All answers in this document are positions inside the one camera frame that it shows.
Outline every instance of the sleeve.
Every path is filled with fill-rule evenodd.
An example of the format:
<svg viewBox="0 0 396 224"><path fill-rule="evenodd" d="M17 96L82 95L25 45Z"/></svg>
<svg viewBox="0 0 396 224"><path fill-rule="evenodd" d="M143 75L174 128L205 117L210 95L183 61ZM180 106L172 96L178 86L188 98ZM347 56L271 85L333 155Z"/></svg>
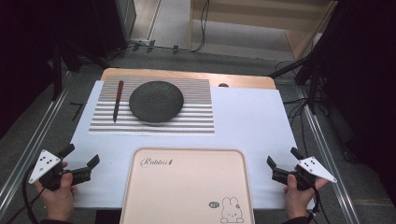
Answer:
<svg viewBox="0 0 396 224"><path fill-rule="evenodd" d="M308 224L308 220L306 219L306 217L295 217L282 224Z"/></svg>
<svg viewBox="0 0 396 224"><path fill-rule="evenodd" d="M40 221L40 224L73 224L73 223L57 221L57 220L43 219L43 220Z"/></svg>

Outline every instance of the aluminum rail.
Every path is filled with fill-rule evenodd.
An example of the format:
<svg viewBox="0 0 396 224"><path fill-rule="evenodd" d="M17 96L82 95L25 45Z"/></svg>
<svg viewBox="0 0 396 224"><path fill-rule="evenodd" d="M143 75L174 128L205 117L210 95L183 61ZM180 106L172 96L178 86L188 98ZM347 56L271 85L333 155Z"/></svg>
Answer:
<svg viewBox="0 0 396 224"><path fill-rule="evenodd" d="M300 87L297 87L297 92L300 97L307 97L306 93ZM312 133L315 136L315 140L317 141L320 155L322 156L324 165L337 179L337 183L333 183L332 186L334 188L338 202L340 203L341 209L343 210L346 223L360 224L361 222L359 221L358 214L355 210L351 198L349 197L349 194L347 192L347 187L344 184L344 181L342 180L340 173L338 172L334 160L332 159L332 153L330 152L329 146L327 145L326 142L326 138L324 137L323 132L320 129L317 117L311 113L311 110L309 109L308 106L305 107L304 111L308 119L308 123L311 127Z"/></svg>
<svg viewBox="0 0 396 224"><path fill-rule="evenodd" d="M39 147L47 134L50 125L55 119L58 111L64 102L64 98L69 90L69 85L72 82L71 72L67 72L64 75L64 89L59 95L56 101L53 101L49 105L49 109L44 115L43 119L40 121L35 133L30 139L27 147L21 154L21 158L18 160L17 165L15 165L11 175L8 177L6 184L0 190L0 220L4 217L18 186L22 182L23 176L27 168L32 164L35 159L36 153L39 151Z"/></svg>

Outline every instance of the white triangular marker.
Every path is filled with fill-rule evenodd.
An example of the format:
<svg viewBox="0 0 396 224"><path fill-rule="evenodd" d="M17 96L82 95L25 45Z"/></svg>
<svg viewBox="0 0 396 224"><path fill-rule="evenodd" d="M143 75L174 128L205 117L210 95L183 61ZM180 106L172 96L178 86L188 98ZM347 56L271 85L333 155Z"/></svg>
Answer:
<svg viewBox="0 0 396 224"><path fill-rule="evenodd" d="M303 167L309 174L322 177L333 183L337 183L337 179L324 168L315 157L306 158L298 161L298 165Z"/></svg>
<svg viewBox="0 0 396 224"><path fill-rule="evenodd" d="M43 149L38 157L35 169L30 175L29 183L35 183L41 176L46 174L52 167L61 161L58 157L54 156L47 150Z"/></svg>

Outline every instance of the pink tray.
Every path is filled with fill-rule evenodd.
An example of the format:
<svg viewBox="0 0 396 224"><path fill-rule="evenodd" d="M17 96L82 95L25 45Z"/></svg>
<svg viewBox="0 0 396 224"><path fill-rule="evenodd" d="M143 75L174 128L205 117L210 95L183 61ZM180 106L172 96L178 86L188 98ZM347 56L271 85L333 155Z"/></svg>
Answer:
<svg viewBox="0 0 396 224"><path fill-rule="evenodd" d="M120 223L254 223L245 157L235 149L138 149Z"/></svg>

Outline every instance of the pen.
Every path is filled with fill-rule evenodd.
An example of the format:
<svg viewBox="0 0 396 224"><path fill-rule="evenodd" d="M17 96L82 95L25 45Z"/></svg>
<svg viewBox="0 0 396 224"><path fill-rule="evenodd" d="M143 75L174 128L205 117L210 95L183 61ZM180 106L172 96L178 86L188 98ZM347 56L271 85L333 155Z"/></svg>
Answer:
<svg viewBox="0 0 396 224"><path fill-rule="evenodd" d="M122 94L122 87L123 87L123 81L119 82L119 88L117 89L117 98L116 98L116 104L114 106L114 113L113 113L113 121L117 121L117 115L119 114L119 107L120 107L120 99L121 99L121 94Z"/></svg>

